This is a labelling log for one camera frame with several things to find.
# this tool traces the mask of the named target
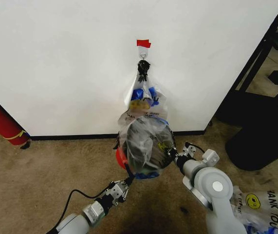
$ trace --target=plastic bag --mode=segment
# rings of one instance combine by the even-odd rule
[[[149,66],[145,60],[139,61],[128,109],[118,120],[117,161],[128,164],[140,179],[158,176],[171,162],[166,148],[174,147],[166,122],[166,97],[150,81]]]
[[[166,96],[148,77],[150,64],[145,60],[138,63],[138,72],[127,111],[118,120],[120,129],[127,127],[140,116],[155,116],[167,119]]]
[[[278,234],[278,192],[242,193],[234,186],[231,203],[248,234]]]
[[[119,154],[126,155],[137,178],[156,177],[171,163],[166,149],[174,147],[174,138],[163,119],[139,117],[120,132],[119,141]]]

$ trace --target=black baseboard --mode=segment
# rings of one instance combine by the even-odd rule
[[[203,135],[205,131],[181,131],[173,132],[175,136]],[[67,136],[31,136],[32,140],[82,140],[82,139],[105,139],[116,138],[117,134],[95,134],[95,135],[67,135]]]

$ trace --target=red tape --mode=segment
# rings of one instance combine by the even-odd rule
[[[137,46],[143,46],[146,48],[150,48],[151,43],[149,40],[137,40]]]

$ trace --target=red fire extinguisher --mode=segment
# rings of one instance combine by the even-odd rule
[[[30,137],[21,126],[0,106],[0,135],[13,145],[21,145]]]

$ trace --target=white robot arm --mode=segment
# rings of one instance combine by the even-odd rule
[[[129,186],[133,177],[112,181],[101,197],[86,206],[79,215],[70,214],[62,222],[54,226],[47,234],[86,234],[90,228],[99,224],[112,206],[126,201]]]
[[[233,214],[230,198],[233,185],[230,178],[214,168],[219,156],[213,150],[204,152],[202,161],[193,156],[194,145],[186,142],[182,153],[176,148],[168,151],[184,174],[183,184],[207,208],[206,225],[209,234],[247,234],[245,227]]]
[[[204,152],[202,161],[193,156],[194,145],[186,142],[182,153],[176,148],[168,150],[168,155],[184,174],[183,184],[207,208],[206,225],[209,234],[247,234],[243,224],[233,214],[230,198],[233,185],[230,178],[213,166],[219,156],[213,150]],[[133,177],[112,181],[101,197],[85,207],[80,215],[71,214],[57,223],[47,234],[86,234],[106,216],[109,209],[126,200]]]

